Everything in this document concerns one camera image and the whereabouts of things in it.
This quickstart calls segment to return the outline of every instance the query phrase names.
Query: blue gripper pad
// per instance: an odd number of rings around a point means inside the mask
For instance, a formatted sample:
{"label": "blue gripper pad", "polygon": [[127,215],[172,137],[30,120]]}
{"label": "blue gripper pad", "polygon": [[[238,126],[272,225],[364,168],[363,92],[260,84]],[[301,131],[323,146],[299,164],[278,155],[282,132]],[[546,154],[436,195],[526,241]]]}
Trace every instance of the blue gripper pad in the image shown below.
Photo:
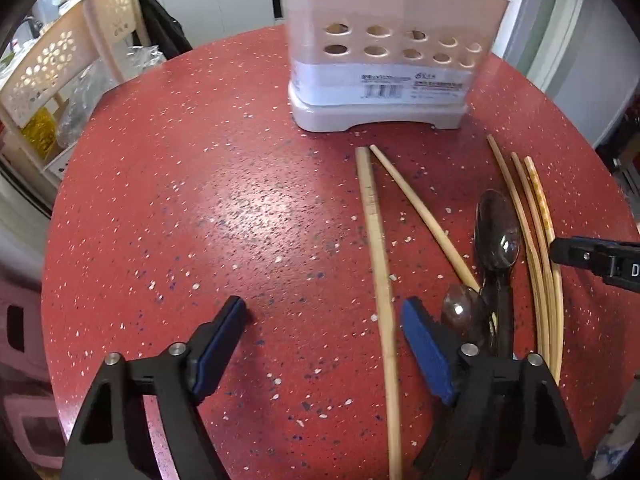
{"label": "blue gripper pad", "polygon": [[420,371],[427,381],[431,393],[451,406],[456,393],[451,383],[449,362],[431,337],[428,327],[420,319],[417,309],[424,309],[420,303],[404,300],[402,304],[402,331]]}
{"label": "blue gripper pad", "polygon": [[202,402],[205,397],[215,392],[220,383],[231,355],[244,332],[246,305],[241,298],[232,296],[219,316],[223,319],[214,320],[217,330],[196,366],[196,380],[191,393],[198,402]]}

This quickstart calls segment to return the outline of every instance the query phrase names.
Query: spoon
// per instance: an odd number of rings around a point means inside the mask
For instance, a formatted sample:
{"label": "spoon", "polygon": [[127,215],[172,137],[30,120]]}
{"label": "spoon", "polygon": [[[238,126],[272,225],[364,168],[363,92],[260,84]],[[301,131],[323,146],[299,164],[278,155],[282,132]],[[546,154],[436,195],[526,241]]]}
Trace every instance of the spoon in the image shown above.
{"label": "spoon", "polygon": [[451,285],[442,302],[440,320],[465,343],[489,353],[489,311],[482,297],[466,285]]}
{"label": "spoon", "polygon": [[520,251],[520,225],[511,203],[504,195],[488,189],[476,209],[474,234],[476,255],[482,267],[484,283],[480,295],[490,313],[498,318],[496,355],[513,355],[513,290],[511,269]]}

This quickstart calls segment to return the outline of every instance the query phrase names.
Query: pink plastic stool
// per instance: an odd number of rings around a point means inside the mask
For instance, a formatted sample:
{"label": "pink plastic stool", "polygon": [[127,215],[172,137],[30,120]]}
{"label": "pink plastic stool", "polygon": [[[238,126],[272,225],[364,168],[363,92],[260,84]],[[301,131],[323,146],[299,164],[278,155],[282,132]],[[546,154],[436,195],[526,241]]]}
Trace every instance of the pink plastic stool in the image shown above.
{"label": "pink plastic stool", "polygon": [[65,441],[53,397],[6,396],[4,408],[25,458],[42,467],[62,468]]}
{"label": "pink plastic stool", "polygon": [[0,362],[49,382],[40,295],[0,281]]}

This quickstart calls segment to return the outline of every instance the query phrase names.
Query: bamboo chopstick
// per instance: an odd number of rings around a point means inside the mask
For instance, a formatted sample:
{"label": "bamboo chopstick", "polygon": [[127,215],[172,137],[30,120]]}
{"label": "bamboo chopstick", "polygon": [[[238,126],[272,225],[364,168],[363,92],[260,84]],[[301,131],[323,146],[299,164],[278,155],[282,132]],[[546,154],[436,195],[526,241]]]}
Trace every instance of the bamboo chopstick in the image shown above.
{"label": "bamboo chopstick", "polygon": [[524,236],[525,247],[527,250],[527,264],[529,266],[531,289],[533,291],[533,302],[536,313],[536,333],[538,335],[538,352],[547,363],[550,363],[549,325],[546,315],[545,285],[543,283],[542,271],[540,269],[540,258],[538,257],[538,252],[536,251],[536,247],[533,243],[531,230],[529,229],[529,222],[527,221],[527,216],[524,213],[524,208],[522,207],[522,202],[518,196],[518,191],[516,190],[509,168],[507,168],[507,164],[502,157],[500,148],[498,148],[498,145],[495,143],[494,137],[488,135],[487,140],[489,141],[492,152],[494,152],[495,160],[500,167],[500,172],[502,173],[502,177],[509,189],[511,201],[513,202],[516,214],[518,215],[518,220],[520,221],[520,227],[522,229],[522,235]]}
{"label": "bamboo chopstick", "polygon": [[373,268],[376,307],[378,310],[378,330],[382,345],[382,362],[385,375],[386,433],[389,446],[389,479],[402,478],[402,452],[400,444],[400,394],[398,387],[398,366],[396,364],[395,317],[391,305],[389,268],[386,260],[385,239],[382,218],[373,180],[373,168],[369,149],[356,148],[356,164],[360,181],[360,196],[367,223],[371,267]]}
{"label": "bamboo chopstick", "polygon": [[[554,231],[554,225],[551,221],[551,212],[546,202],[545,190],[542,188],[540,177],[536,171],[536,166],[533,163],[533,159],[530,156],[525,157],[524,165],[529,172],[531,183],[533,184],[533,192],[536,195],[538,201],[538,208],[540,210],[540,216],[542,216],[542,223],[545,227],[546,242],[551,244],[556,239],[556,233]],[[554,279],[554,298],[555,314],[556,314],[556,355],[554,366],[552,367],[552,373],[556,383],[560,383],[560,372],[562,371],[562,352],[564,351],[564,299],[562,297],[562,275],[560,273],[560,266],[555,263],[551,263],[551,271]]]}
{"label": "bamboo chopstick", "polygon": [[404,195],[408,198],[409,202],[414,206],[415,210],[418,212],[418,215],[422,218],[424,224],[429,228],[431,234],[436,239],[438,245],[445,253],[445,256],[450,261],[453,269],[456,271],[456,274],[469,288],[472,288],[476,292],[480,290],[480,286],[478,282],[476,282],[475,277],[466,266],[465,261],[460,256],[460,253],[456,250],[456,248],[449,240],[449,237],[444,233],[442,227],[438,224],[438,221],[433,217],[431,212],[427,209],[427,206],[424,205],[420,197],[415,193],[415,191],[409,186],[407,181],[402,178],[402,175],[396,170],[394,165],[386,158],[385,154],[382,153],[375,144],[370,146],[371,151],[376,155],[378,160],[382,163],[385,169],[391,175],[391,178],[396,181],[396,184],[400,187]]}
{"label": "bamboo chopstick", "polygon": [[549,350],[550,350],[550,359],[549,361],[549,369],[551,370],[552,375],[554,375],[554,367],[556,366],[556,316],[555,316],[555,306],[556,306],[556,295],[554,291],[554,279],[551,274],[551,265],[549,265],[549,252],[548,246],[546,244],[545,232],[542,229],[542,221],[540,219],[540,212],[538,211],[538,204],[536,203],[536,198],[533,195],[533,191],[531,189],[531,183],[527,178],[527,173],[522,167],[522,163],[518,158],[516,153],[511,153],[511,160],[513,160],[513,164],[518,171],[518,176],[520,177],[520,182],[522,183],[522,189],[524,189],[524,194],[527,197],[527,202],[529,203],[529,210],[531,211],[531,218],[533,219],[533,225],[536,229],[536,238],[538,239],[538,247],[540,248],[540,260],[542,261],[542,274],[545,280],[545,291],[546,291],[546,312],[547,319],[549,323]]}

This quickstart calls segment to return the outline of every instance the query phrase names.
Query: cabinet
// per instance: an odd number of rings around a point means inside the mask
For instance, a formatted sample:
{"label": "cabinet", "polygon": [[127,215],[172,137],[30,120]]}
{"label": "cabinet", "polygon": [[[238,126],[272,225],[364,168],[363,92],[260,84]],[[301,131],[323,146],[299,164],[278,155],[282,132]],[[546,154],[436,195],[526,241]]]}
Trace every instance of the cabinet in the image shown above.
{"label": "cabinet", "polygon": [[271,0],[158,0],[196,48],[240,32],[274,25]]}

